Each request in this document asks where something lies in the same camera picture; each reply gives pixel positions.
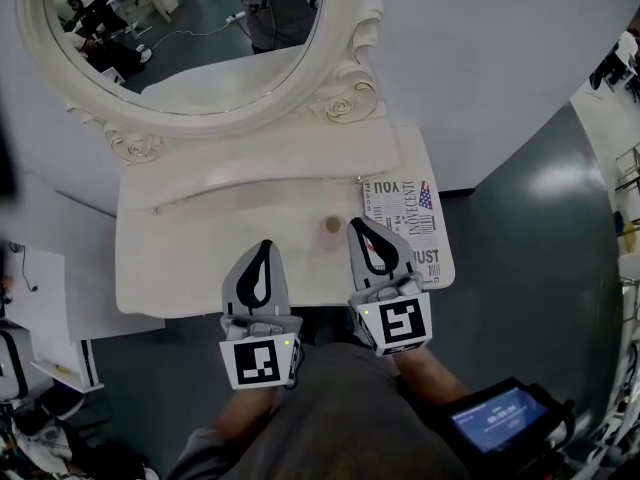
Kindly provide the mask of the black device with blue screen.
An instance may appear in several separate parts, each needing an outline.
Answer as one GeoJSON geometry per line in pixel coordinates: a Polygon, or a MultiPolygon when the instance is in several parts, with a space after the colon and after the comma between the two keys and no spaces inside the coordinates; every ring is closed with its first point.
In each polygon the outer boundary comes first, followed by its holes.
{"type": "Polygon", "coordinates": [[[560,426],[575,430],[574,402],[560,403],[538,384],[510,377],[445,406],[442,435],[481,458],[515,454],[544,443],[560,426]]]}

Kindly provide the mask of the white black-trimmed machine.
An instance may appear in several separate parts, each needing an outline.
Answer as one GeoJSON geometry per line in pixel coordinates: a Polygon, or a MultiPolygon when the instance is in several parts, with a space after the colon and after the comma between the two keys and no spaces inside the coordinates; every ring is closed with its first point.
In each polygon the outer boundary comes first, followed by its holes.
{"type": "Polygon", "coordinates": [[[13,337],[0,330],[0,402],[23,399],[29,386],[13,337]]]}

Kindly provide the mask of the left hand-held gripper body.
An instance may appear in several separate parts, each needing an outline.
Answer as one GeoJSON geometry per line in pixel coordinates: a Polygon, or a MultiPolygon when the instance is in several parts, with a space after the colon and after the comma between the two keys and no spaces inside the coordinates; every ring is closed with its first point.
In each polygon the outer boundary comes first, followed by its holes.
{"type": "Polygon", "coordinates": [[[291,387],[301,359],[297,316],[225,316],[220,351],[231,387],[249,390],[291,387]]]}

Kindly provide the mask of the person's right forearm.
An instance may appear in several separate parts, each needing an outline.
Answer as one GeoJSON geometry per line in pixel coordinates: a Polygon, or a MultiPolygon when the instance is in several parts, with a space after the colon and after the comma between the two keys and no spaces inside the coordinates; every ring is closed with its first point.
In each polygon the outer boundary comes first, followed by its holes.
{"type": "Polygon", "coordinates": [[[462,382],[425,347],[393,356],[410,390],[433,405],[446,405],[469,395],[462,382]]]}

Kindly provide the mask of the person's grey shirt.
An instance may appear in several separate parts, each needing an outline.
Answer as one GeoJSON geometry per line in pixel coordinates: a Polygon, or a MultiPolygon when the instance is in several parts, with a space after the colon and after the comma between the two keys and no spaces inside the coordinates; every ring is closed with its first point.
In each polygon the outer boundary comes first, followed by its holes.
{"type": "Polygon", "coordinates": [[[277,390],[251,440],[196,430],[167,480],[470,480],[431,428],[433,405],[404,382],[393,356],[351,343],[307,349],[292,390],[277,390]]]}

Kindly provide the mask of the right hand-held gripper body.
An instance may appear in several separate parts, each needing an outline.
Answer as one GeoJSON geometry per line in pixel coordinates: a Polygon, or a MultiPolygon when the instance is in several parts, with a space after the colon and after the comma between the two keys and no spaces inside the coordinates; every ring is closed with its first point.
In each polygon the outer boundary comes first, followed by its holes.
{"type": "Polygon", "coordinates": [[[378,357],[414,350],[432,339],[430,296],[420,273],[355,292],[356,320],[378,357]]]}

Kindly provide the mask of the white carved dressing table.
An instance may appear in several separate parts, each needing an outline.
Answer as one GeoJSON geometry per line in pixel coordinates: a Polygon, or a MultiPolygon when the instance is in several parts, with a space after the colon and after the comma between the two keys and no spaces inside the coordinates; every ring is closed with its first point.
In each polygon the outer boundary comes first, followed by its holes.
{"type": "Polygon", "coordinates": [[[437,190],[420,131],[383,118],[271,130],[128,167],[116,225],[118,308],[164,319],[219,312],[227,273],[265,239],[280,251],[293,305],[343,305],[353,292],[348,246],[320,253],[317,226],[329,215],[366,216],[363,184],[387,178],[437,190]]]}

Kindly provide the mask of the white metal rack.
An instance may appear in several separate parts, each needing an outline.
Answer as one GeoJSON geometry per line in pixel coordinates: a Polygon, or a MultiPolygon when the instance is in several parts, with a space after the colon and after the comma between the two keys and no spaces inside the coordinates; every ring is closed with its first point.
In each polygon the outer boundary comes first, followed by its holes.
{"type": "Polygon", "coordinates": [[[621,347],[600,445],[611,464],[640,454],[640,280],[621,279],[621,347]]]}

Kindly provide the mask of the white open cabinet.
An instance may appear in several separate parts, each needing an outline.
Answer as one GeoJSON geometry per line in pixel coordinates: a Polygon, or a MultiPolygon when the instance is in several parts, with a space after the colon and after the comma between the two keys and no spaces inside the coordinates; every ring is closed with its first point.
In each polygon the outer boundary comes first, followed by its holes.
{"type": "Polygon", "coordinates": [[[34,360],[31,364],[52,379],[87,394],[104,387],[100,381],[90,340],[31,335],[34,360]]]}

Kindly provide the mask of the person's left forearm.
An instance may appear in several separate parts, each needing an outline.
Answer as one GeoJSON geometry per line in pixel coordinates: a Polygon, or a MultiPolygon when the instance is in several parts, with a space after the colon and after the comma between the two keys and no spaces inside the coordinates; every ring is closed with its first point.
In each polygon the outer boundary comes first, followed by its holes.
{"type": "Polygon", "coordinates": [[[212,428],[227,441],[251,440],[270,417],[276,394],[275,388],[235,392],[212,428]]]}

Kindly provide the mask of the yellow chair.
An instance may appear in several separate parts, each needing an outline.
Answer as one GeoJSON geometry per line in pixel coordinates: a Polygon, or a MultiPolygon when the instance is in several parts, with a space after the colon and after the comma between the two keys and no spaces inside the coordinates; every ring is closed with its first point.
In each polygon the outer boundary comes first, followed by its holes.
{"type": "Polygon", "coordinates": [[[614,224],[620,254],[640,252],[640,218],[627,220],[622,212],[616,211],[614,224]]]}

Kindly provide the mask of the oval white-framed mirror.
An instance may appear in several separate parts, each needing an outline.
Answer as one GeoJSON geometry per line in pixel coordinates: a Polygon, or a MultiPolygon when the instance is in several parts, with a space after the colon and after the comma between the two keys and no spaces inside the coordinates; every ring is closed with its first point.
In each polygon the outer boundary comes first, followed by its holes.
{"type": "Polygon", "coordinates": [[[66,42],[52,0],[15,0],[24,47],[43,76],[128,163],[156,160],[180,140],[239,136],[279,121],[346,125],[383,115],[367,58],[383,14],[381,0],[320,0],[304,44],[188,69],[134,93],[66,42]]]}

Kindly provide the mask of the metal frame chair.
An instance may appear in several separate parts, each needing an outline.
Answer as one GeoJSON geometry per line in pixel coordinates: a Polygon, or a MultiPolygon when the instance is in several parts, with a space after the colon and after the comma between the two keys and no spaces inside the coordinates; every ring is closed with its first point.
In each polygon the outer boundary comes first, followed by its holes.
{"type": "Polygon", "coordinates": [[[640,143],[622,153],[615,161],[620,169],[615,191],[627,192],[637,189],[640,193],[640,143]]]}

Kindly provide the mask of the black and white printed book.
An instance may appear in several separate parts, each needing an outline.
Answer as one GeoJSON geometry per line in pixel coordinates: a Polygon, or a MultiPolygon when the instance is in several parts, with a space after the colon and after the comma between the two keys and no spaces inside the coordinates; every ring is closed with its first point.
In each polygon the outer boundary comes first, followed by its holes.
{"type": "Polygon", "coordinates": [[[364,183],[362,194],[365,215],[409,243],[424,287],[449,287],[455,266],[435,185],[387,178],[364,183]]]}

